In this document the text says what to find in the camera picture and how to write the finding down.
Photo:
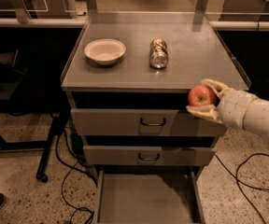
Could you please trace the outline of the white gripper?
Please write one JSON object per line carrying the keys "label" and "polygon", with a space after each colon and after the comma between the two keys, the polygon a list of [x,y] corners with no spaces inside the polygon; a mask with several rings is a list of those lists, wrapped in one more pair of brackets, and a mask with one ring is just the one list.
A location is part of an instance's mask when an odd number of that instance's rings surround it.
{"label": "white gripper", "polygon": [[223,123],[228,128],[242,129],[244,117],[258,97],[246,91],[234,91],[226,84],[209,78],[202,79],[201,84],[209,87],[220,98],[218,106],[187,105],[187,111],[200,119]]}

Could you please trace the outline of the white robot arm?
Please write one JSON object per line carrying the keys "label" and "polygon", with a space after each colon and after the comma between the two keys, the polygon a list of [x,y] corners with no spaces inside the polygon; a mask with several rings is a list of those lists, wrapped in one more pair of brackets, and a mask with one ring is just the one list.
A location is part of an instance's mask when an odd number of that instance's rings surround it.
{"label": "white robot arm", "polygon": [[255,94],[206,78],[189,91],[186,108],[200,119],[248,131],[269,141],[269,101]]}

